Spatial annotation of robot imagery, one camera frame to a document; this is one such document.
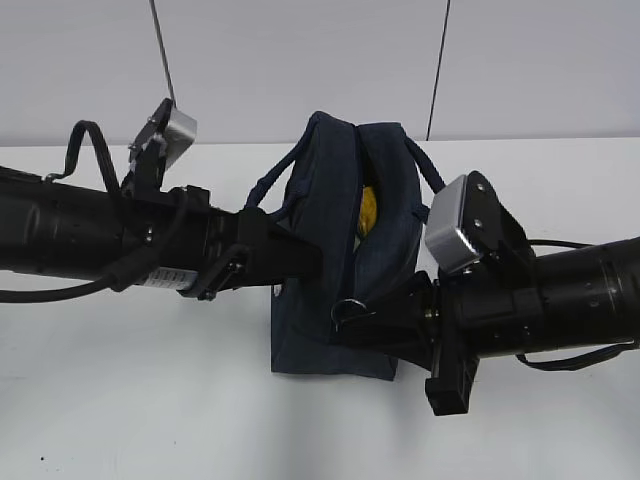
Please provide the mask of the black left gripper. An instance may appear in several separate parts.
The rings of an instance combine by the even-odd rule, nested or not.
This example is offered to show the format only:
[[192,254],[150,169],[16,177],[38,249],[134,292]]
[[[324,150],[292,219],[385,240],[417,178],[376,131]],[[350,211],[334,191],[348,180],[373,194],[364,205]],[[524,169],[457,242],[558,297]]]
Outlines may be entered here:
[[149,285],[212,300],[217,293],[242,287],[317,278],[321,250],[275,225],[257,207],[236,213],[209,205],[210,193],[188,186],[188,210]]

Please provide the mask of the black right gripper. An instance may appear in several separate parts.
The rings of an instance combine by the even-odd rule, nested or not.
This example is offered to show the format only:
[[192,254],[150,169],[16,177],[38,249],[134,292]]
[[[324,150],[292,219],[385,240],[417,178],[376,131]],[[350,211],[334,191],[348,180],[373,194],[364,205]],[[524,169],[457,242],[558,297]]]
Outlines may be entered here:
[[436,416],[469,412],[479,358],[470,352],[440,287],[424,271],[407,291],[387,295],[339,320],[339,343],[382,353],[430,373],[424,390]]

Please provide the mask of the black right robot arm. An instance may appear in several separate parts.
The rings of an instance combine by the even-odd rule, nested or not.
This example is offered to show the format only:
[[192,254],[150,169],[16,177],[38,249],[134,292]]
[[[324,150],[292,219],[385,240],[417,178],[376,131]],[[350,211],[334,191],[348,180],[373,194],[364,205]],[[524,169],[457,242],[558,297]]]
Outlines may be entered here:
[[511,280],[497,258],[460,273],[419,271],[374,300],[331,315],[337,343],[418,365],[437,416],[465,414],[479,362],[515,356],[540,371],[577,371],[639,347],[639,241],[528,254]]

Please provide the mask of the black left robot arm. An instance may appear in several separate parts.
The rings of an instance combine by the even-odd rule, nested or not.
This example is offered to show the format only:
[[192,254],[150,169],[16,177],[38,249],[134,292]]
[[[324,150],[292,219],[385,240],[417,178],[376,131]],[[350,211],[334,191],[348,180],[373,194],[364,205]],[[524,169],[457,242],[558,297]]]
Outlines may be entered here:
[[199,187],[111,196],[3,168],[1,267],[212,300],[224,290],[314,278],[322,253],[257,207],[210,206]]

